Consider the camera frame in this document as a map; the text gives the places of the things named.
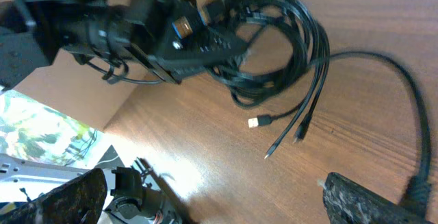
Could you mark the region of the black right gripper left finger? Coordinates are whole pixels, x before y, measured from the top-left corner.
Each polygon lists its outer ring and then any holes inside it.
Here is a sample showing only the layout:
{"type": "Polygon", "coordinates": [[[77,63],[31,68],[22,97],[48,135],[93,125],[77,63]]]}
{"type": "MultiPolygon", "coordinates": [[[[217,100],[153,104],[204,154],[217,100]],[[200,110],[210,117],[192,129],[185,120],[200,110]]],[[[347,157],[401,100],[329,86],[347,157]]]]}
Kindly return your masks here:
{"type": "Polygon", "coordinates": [[[102,169],[92,169],[1,216],[2,223],[97,223],[107,183],[102,169]]]}

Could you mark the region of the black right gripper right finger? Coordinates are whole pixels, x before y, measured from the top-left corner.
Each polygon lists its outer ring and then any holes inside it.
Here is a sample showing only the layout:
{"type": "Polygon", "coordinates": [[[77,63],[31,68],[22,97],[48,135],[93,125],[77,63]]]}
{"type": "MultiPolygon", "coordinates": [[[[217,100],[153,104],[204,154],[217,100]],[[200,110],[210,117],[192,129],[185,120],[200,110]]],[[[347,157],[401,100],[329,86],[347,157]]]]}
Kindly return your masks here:
{"type": "Polygon", "coordinates": [[[340,175],[329,173],[322,201],[331,224],[427,223],[432,185],[413,176],[398,204],[340,175]]]}

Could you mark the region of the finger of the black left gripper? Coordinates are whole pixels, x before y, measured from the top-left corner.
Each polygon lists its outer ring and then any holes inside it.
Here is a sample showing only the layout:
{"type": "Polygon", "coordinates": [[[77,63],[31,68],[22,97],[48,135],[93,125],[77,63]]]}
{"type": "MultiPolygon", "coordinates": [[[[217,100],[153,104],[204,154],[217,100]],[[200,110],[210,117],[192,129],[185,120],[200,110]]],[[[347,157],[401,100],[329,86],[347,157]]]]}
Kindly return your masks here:
{"type": "Polygon", "coordinates": [[[171,40],[160,51],[160,64],[167,69],[216,65],[244,55],[248,43],[233,33],[203,32],[171,40]]]}

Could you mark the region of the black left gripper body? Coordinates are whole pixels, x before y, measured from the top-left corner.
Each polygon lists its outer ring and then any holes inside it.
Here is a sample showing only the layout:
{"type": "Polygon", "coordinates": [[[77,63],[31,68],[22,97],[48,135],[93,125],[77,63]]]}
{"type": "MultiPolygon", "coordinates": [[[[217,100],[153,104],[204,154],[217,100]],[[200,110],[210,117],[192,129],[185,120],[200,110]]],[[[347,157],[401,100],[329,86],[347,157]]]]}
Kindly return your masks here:
{"type": "Polygon", "coordinates": [[[154,80],[135,84],[181,83],[202,73],[216,61],[204,46],[196,46],[195,34],[209,35],[211,18],[199,12],[196,0],[131,0],[126,10],[126,50],[154,80]]]}

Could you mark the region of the black USB cable white plug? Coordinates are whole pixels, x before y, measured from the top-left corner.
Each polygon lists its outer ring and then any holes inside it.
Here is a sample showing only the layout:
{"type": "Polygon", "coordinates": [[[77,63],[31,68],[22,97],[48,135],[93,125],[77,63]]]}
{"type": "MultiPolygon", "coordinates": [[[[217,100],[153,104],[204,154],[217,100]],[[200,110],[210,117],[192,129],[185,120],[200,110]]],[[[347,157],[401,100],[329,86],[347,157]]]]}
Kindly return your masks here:
{"type": "MultiPolygon", "coordinates": [[[[319,44],[319,49],[322,51],[321,54],[319,55],[319,58],[322,58],[324,56],[328,56],[330,53],[330,49],[329,49],[329,40],[328,40],[328,36],[325,32],[325,29],[321,26],[321,24],[317,23],[318,26],[318,35],[320,38],[320,44],[319,44]]],[[[299,128],[301,128],[301,130],[305,131],[308,129],[310,122],[312,120],[313,117],[313,112],[315,110],[316,104],[319,101],[322,89],[324,87],[324,83],[326,80],[326,76],[328,74],[328,68],[329,64],[328,63],[321,63],[317,65],[317,80],[320,81],[320,85],[316,91],[315,97],[313,99],[313,102],[311,103],[311,107],[308,111],[308,113],[305,115],[304,119],[302,120],[301,124],[298,126],[299,128]]],[[[252,118],[248,120],[248,125],[250,128],[253,127],[259,127],[259,126],[264,126],[264,125],[270,125],[273,121],[281,119],[281,118],[285,118],[286,116],[291,115],[293,112],[298,111],[298,109],[304,105],[305,100],[302,100],[295,108],[292,108],[291,110],[287,111],[286,113],[282,113],[276,116],[271,116],[269,114],[263,114],[263,115],[259,115],[256,118],[252,118]]]]}

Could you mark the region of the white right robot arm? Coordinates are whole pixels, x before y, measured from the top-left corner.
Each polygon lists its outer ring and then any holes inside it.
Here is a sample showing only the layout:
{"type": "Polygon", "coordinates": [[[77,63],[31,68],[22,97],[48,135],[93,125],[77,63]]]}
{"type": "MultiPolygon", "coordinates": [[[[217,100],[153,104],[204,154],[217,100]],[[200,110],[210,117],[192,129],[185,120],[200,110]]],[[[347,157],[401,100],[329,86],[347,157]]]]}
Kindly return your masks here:
{"type": "MultiPolygon", "coordinates": [[[[2,223],[98,223],[106,213],[121,223],[192,223],[143,160],[131,168],[78,169],[1,154],[2,223]]],[[[329,173],[322,202],[331,223],[426,223],[431,184],[409,180],[394,204],[358,183],[329,173]]]]}

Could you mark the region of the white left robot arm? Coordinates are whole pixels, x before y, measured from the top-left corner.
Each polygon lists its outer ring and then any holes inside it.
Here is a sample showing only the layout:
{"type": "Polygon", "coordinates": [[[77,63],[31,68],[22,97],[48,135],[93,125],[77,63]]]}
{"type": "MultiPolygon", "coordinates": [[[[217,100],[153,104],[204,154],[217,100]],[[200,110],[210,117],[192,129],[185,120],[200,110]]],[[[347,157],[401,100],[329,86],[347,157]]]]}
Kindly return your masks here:
{"type": "Polygon", "coordinates": [[[228,7],[214,0],[11,0],[1,4],[1,90],[36,69],[51,66],[59,51],[78,64],[102,59],[109,84],[129,81],[129,64],[142,65],[152,82],[179,84],[223,64],[239,64],[248,44],[221,24],[228,7]]]}

